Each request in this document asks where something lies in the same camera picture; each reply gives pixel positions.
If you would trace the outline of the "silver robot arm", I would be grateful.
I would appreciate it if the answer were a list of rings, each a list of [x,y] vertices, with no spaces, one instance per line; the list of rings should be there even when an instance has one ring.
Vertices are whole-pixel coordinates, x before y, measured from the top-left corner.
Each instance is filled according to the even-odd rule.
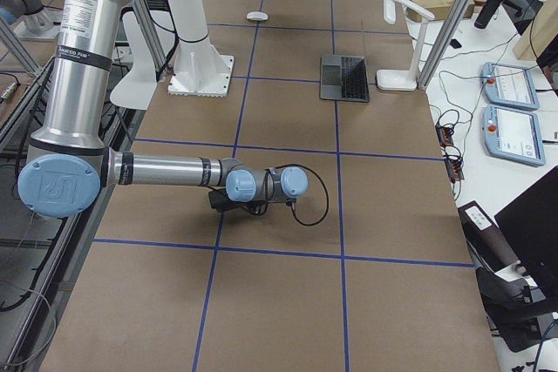
[[[293,205],[309,187],[298,165],[252,169],[237,159],[142,155],[112,149],[125,132],[122,103],[108,86],[123,11],[133,0],[65,0],[51,63],[43,124],[28,138],[17,193],[32,212],[82,213],[113,185],[199,186],[219,211],[260,215],[271,203]]]

